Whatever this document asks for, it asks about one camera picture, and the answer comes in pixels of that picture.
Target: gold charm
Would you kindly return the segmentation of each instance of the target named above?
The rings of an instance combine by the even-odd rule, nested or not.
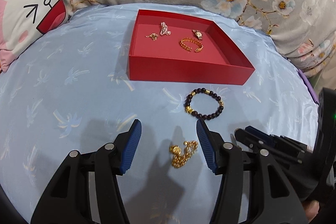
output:
[[[183,38],[183,39],[180,41],[180,46],[181,46],[182,48],[184,48],[184,49],[185,49],[186,51],[188,51],[188,52],[191,52],[192,48],[191,48],[191,47],[188,47],[186,44],[184,44],[184,42],[192,42],[192,43],[195,43],[195,44],[199,47],[199,48],[197,48],[197,49],[195,50],[195,52],[200,52],[200,51],[203,49],[203,45],[202,45],[200,42],[198,42],[198,41],[195,40],[195,39],[185,37],[185,38]]]
[[[198,40],[203,40],[202,33],[199,30],[193,30],[194,35],[197,37]]]
[[[146,37],[150,37],[151,39],[153,39],[153,41],[155,41],[159,37],[159,35],[156,33],[152,33],[151,35],[147,35]]]
[[[170,153],[173,154],[173,159],[171,161],[171,165],[174,168],[180,168],[183,165],[185,165],[187,160],[190,159],[191,156],[197,150],[197,146],[198,146],[197,141],[190,141],[190,142],[185,141],[183,144],[185,145],[183,155],[181,155],[181,148],[179,148],[178,145],[172,145],[169,148]]]

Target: pillow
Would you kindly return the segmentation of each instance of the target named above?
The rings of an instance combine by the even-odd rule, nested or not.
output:
[[[9,65],[34,41],[68,19],[63,0],[0,0],[0,63]]]

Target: gold bracelet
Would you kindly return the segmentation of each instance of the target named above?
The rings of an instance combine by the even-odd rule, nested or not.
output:
[[[185,50],[187,50],[188,52],[191,52],[192,48],[191,47],[188,47],[186,44],[184,44],[184,42],[192,42],[192,43],[195,43],[199,48],[197,48],[195,50],[195,52],[200,52],[202,49],[203,49],[203,45],[201,44],[201,42],[195,40],[195,39],[192,39],[192,38],[188,38],[188,37],[185,37],[183,38],[181,41],[180,41],[180,46],[182,48],[184,48]]]
[[[169,148],[170,153],[173,154],[173,159],[171,161],[171,165],[174,168],[180,168],[183,165],[185,165],[187,160],[190,159],[191,156],[197,150],[197,146],[198,146],[197,141],[190,141],[190,142],[185,141],[183,144],[185,145],[183,155],[181,155],[182,151],[181,151],[181,148],[178,145],[172,145]]]

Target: bed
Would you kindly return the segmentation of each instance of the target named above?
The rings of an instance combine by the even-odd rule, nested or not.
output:
[[[129,44],[138,9],[165,10],[215,21],[255,67],[245,85],[128,80]],[[93,5],[33,43],[0,74],[0,184],[29,222],[54,172],[74,149],[95,151],[127,131],[136,118],[142,137],[131,169],[118,178],[131,223],[208,223],[221,177],[198,151],[180,169],[169,146],[197,140],[196,119],[184,98],[205,87],[224,100],[210,130],[232,141],[236,128],[254,126],[314,146],[317,108],[297,69],[272,39],[233,19],[193,6]],[[195,109],[216,102],[200,96]],[[243,196],[242,208],[248,198]]]

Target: red tray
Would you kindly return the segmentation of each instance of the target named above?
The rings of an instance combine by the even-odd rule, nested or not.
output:
[[[171,35],[156,41],[146,37],[160,34],[165,22]],[[188,52],[179,42],[184,37],[194,38],[192,29],[203,34],[203,49],[192,47]],[[254,67],[236,44],[213,21],[155,10],[139,10],[129,51],[129,78],[141,81],[211,83],[243,85]]]

